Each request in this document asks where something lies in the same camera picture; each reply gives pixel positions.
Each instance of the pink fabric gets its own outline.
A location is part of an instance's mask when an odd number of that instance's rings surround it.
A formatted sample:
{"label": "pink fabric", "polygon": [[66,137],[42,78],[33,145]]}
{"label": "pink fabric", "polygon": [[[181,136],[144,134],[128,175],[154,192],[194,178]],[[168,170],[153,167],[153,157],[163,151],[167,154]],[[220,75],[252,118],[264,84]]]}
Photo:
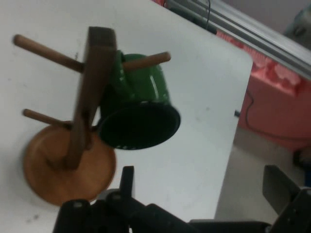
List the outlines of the pink fabric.
{"label": "pink fabric", "polygon": [[293,71],[225,33],[217,32],[217,36],[243,49],[253,58],[252,77],[292,96],[297,96],[300,89],[303,88],[302,78]]}
{"label": "pink fabric", "polygon": [[152,1],[163,6],[165,0],[152,0]]}

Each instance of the green enamel mug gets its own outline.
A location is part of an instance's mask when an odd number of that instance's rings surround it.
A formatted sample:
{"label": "green enamel mug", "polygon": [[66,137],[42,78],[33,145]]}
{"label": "green enamel mug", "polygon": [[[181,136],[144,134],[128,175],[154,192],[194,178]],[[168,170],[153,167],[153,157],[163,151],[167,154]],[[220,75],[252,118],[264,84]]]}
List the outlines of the green enamel mug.
{"label": "green enamel mug", "polygon": [[100,103],[98,134],[114,148],[138,150],[158,145],[172,137],[180,125],[160,65],[123,71],[123,62],[143,57],[117,52]]}

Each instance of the wall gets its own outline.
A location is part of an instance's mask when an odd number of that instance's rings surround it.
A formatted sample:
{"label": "wall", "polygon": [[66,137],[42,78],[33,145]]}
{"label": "wall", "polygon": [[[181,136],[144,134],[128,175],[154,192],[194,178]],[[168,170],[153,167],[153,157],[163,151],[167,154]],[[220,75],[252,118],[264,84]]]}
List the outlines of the wall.
{"label": "wall", "polygon": [[223,2],[279,33],[283,33],[297,13],[310,4],[310,0],[223,0]]}

